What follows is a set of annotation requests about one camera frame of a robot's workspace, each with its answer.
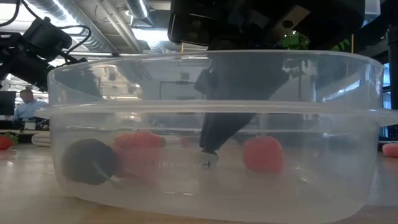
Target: computer monitor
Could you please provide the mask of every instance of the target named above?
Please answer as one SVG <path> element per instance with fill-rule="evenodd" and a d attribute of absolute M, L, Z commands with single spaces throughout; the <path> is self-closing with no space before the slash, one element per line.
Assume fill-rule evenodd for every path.
<path fill-rule="evenodd" d="M 16 91 L 0 91 L 0 115 L 14 115 Z"/>

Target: green plant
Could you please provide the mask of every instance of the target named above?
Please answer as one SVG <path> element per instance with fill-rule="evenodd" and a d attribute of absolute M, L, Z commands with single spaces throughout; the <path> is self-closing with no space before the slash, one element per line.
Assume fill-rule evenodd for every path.
<path fill-rule="evenodd" d="M 308 50 L 309 43 L 310 40 L 306 36 L 300 34 L 299 32 L 292 31 L 285 36 L 282 44 L 286 49 L 289 50 Z M 344 50 L 349 45 L 350 42 L 346 39 L 332 47 L 330 50 Z"/>

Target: black cable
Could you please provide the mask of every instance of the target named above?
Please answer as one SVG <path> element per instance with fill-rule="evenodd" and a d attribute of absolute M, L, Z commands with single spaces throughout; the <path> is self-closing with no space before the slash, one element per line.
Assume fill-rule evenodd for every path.
<path fill-rule="evenodd" d="M 27 3 L 24 0 L 20 0 L 21 3 L 25 6 L 25 8 L 34 16 L 36 19 L 41 19 L 33 10 L 30 9 L 30 7 L 27 5 Z"/>
<path fill-rule="evenodd" d="M 15 12 L 14 15 L 11 17 L 11 19 L 9 19 L 7 22 L 3 22 L 2 24 L 0 24 L 0 27 L 9 25 L 10 23 L 14 22 L 15 19 L 17 19 L 18 13 L 19 13 L 19 6 L 21 5 L 21 0 L 17 0 L 16 1 L 16 5 L 15 5 Z"/>
<path fill-rule="evenodd" d="M 59 56 L 65 58 L 65 60 L 68 59 L 69 61 L 71 61 L 71 63 L 77 63 L 77 61 L 78 61 L 74 57 L 68 55 L 66 52 L 63 52 L 62 50 L 58 50 L 57 53 L 58 53 Z"/>
<path fill-rule="evenodd" d="M 84 44 L 90 37 L 91 37 L 91 29 L 88 26 L 85 25 L 72 25 L 72 26 L 65 26 L 65 27 L 58 27 L 59 29 L 70 29 L 70 28 L 74 28 L 74 27 L 80 27 L 80 28 L 84 28 L 88 31 L 87 36 L 81 40 L 79 43 L 77 43 L 76 45 L 74 45 L 73 47 L 71 47 L 69 50 L 67 50 L 66 55 L 69 55 L 69 53 L 72 50 L 75 50 L 77 47 L 79 47 L 80 45 Z"/>

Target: clear plastic bin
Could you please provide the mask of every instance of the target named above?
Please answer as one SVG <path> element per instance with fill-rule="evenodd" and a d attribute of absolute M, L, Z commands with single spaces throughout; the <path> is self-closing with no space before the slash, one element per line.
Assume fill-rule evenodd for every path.
<path fill-rule="evenodd" d="M 286 50 L 103 60 L 52 71 L 51 106 L 37 116 L 50 117 L 57 180 L 74 197 L 216 220 L 333 222 L 364 205 L 379 127 L 398 123 L 381 109 L 382 69 L 359 55 Z"/>

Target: plastic container rim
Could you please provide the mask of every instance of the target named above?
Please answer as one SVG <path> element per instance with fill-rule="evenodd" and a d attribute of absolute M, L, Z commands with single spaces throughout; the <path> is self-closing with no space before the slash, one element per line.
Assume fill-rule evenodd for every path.
<path fill-rule="evenodd" d="M 383 64 L 378 62 L 377 60 L 374 60 L 373 58 L 369 58 L 363 55 L 358 55 L 358 54 L 351 54 L 347 52 L 335 52 L 335 51 L 330 51 L 330 50 L 212 50 L 212 51 L 204 51 L 204 52 L 187 52 L 187 53 L 182 53 L 182 54 L 147 54 L 147 55 L 140 55 L 140 56 L 131 56 L 131 57 L 125 57 L 125 58 L 110 58 L 106 60 L 97 60 L 94 62 L 86 62 L 86 63 L 78 63 L 74 65 L 68 65 L 67 67 L 59 67 L 51 72 L 56 72 L 58 70 L 70 70 L 71 68 L 75 67 L 80 67 L 83 65 L 96 65 L 96 64 L 104 64 L 104 63 L 111 63 L 111 62 L 123 62 L 123 61 L 128 61 L 128 60 L 145 60 L 145 59 L 151 59 L 151 60 L 162 60 L 162 59 L 170 59 L 170 57 L 174 58 L 184 58 L 186 56 L 191 56 L 191 58 L 187 59 L 195 59 L 195 57 L 200 57 L 200 56 L 206 56 L 206 55 L 212 55 L 212 54 L 228 54 L 228 53 L 256 53 L 256 54 L 271 54 L 271 53 L 278 53 L 278 54 L 284 54 L 287 53 L 289 55 L 292 54 L 301 54 L 301 55 L 339 55 L 343 57 L 349 57 L 349 58 L 356 58 L 356 59 L 361 59 L 361 60 L 366 60 L 369 63 L 375 65 L 375 66 L 380 66 L 382 67 Z"/>
<path fill-rule="evenodd" d="M 373 119 L 380 126 L 398 124 L 398 113 L 387 109 L 362 109 L 334 103 L 248 100 L 151 100 L 102 101 L 90 104 L 54 105 L 35 112 L 37 117 L 69 113 L 280 113 L 345 114 Z"/>

